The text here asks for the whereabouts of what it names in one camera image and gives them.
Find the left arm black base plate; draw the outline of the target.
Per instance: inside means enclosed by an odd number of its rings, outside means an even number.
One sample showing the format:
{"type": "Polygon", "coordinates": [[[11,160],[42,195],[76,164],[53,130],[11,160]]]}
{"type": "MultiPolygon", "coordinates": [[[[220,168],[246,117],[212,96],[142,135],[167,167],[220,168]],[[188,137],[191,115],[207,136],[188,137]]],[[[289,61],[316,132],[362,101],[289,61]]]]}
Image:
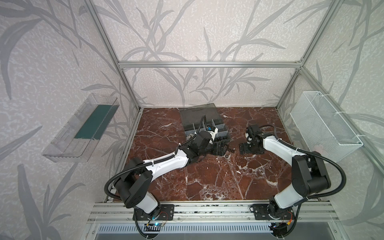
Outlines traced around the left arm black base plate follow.
{"type": "Polygon", "coordinates": [[[147,214],[142,209],[134,209],[133,220],[137,221],[171,221],[175,213],[175,205],[163,204],[147,214]]]}

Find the grey compartment organizer box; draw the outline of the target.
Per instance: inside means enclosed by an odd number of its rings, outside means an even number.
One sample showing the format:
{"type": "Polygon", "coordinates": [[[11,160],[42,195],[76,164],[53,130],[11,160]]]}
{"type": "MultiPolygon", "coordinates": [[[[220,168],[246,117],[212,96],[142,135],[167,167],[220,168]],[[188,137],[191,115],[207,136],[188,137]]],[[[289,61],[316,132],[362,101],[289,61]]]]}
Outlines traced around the grey compartment organizer box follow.
{"type": "Polygon", "coordinates": [[[214,128],[216,128],[218,132],[215,136],[215,143],[228,144],[231,141],[228,128],[213,103],[182,108],[180,116],[187,140],[197,133],[198,129],[214,132],[214,128]]]}

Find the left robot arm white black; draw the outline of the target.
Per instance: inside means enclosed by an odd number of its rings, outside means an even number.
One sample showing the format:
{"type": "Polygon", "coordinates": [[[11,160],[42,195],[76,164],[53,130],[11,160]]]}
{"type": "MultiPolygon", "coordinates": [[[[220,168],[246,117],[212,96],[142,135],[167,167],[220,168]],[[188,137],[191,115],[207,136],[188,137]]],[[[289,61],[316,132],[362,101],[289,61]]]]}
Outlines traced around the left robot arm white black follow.
{"type": "Polygon", "coordinates": [[[140,209],[151,214],[160,209],[160,202],[149,192],[151,183],[171,171],[198,162],[202,156],[224,156],[228,143],[215,139],[215,132],[201,131],[178,144],[170,154],[145,161],[131,159],[122,172],[105,183],[104,192],[108,197],[122,201],[128,209],[140,209]]]}

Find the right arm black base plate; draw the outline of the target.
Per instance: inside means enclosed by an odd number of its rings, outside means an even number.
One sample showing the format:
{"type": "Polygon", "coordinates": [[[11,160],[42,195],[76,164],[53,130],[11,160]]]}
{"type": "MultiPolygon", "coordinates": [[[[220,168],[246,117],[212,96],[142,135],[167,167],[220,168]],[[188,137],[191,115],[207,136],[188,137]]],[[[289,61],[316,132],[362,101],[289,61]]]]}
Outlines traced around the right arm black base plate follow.
{"type": "Polygon", "coordinates": [[[253,204],[249,210],[256,220],[291,221],[295,219],[292,208],[281,209],[273,204],[253,204]]]}

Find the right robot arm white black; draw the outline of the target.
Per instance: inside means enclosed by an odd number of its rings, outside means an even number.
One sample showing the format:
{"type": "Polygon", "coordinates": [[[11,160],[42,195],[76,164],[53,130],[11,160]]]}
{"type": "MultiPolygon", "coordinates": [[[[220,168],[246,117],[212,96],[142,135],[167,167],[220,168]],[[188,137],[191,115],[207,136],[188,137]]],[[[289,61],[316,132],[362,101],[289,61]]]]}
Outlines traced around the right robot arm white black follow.
{"type": "Polygon", "coordinates": [[[308,152],[285,142],[277,136],[276,127],[271,125],[274,132],[265,133],[264,126],[250,125],[246,128],[246,143],[239,144],[240,153],[262,155],[269,151],[291,166],[292,183],[269,201],[268,215],[280,219],[285,211],[302,203],[339,193],[347,183],[347,176],[341,166],[322,156],[318,152],[308,152]],[[331,178],[325,163],[331,164],[341,175],[340,184],[332,191],[331,178]]]}

